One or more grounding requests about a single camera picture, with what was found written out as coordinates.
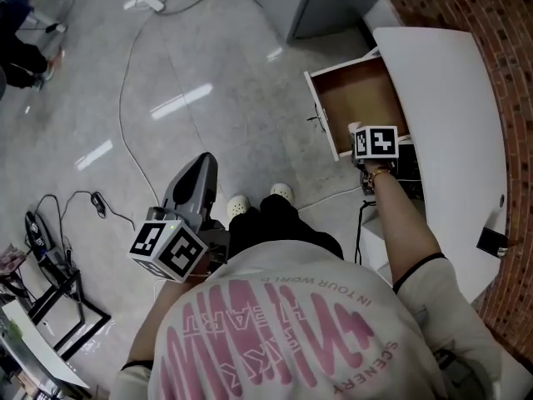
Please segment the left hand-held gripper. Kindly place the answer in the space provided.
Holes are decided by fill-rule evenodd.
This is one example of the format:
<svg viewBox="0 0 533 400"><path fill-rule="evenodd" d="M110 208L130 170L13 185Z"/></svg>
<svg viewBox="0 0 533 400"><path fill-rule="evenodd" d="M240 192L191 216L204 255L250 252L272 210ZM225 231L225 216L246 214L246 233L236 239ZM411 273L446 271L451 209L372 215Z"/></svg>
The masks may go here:
<svg viewBox="0 0 533 400"><path fill-rule="evenodd" d="M210 217L218 164L210 152L192 159L171 180L162 207L151 207L127 255L156 277L185 282L204 256L228 260L230 233Z"/></svg>

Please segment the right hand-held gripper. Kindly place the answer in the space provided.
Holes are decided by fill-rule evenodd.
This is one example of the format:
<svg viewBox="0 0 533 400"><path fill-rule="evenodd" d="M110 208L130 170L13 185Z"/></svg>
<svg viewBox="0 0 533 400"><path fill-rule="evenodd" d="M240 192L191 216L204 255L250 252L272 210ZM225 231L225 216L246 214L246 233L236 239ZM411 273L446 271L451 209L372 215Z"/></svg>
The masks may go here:
<svg viewBox="0 0 533 400"><path fill-rule="evenodd" d="M399 158L399 139L396 126L352 126L352 163L360 170L364 194L373 194L374 173L365 170L364 160L386 161L391 170Z"/></svg>

